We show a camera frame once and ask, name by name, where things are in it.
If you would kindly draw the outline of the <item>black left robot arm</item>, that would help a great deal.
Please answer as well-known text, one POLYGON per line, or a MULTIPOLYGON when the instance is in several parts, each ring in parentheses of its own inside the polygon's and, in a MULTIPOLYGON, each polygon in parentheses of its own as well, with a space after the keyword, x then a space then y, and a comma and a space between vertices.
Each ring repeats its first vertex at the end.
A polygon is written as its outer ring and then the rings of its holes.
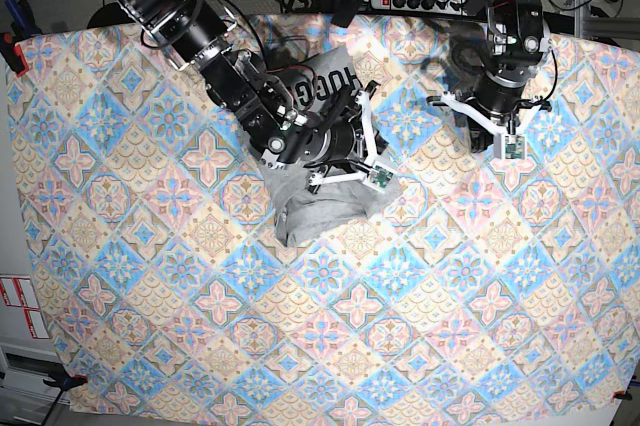
POLYGON ((541 0, 483 0, 486 44, 457 40, 450 59, 475 79, 468 92, 444 92, 431 103, 447 106, 467 118, 471 150, 491 149, 495 158, 520 160, 527 156, 523 110, 551 108, 548 96, 526 98, 528 81, 554 55, 541 0))

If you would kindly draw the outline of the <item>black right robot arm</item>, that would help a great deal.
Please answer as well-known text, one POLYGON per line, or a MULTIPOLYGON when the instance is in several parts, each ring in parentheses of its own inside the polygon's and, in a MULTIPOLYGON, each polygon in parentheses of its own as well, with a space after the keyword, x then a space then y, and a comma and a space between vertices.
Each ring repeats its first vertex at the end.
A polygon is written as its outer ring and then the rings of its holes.
POLYGON ((383 164, 370 99, 377 83, 342 86, 318 111, 299 106, 265 61, 228 43, 227 8, 206 0, 116 0, 142 28, 150 49, 171 46, 178 70, 194 67, 210 98, 231 111, 249 136, 252 155, 268 168, 302 164, 312 186, 374 182, 392 170, 383 164))

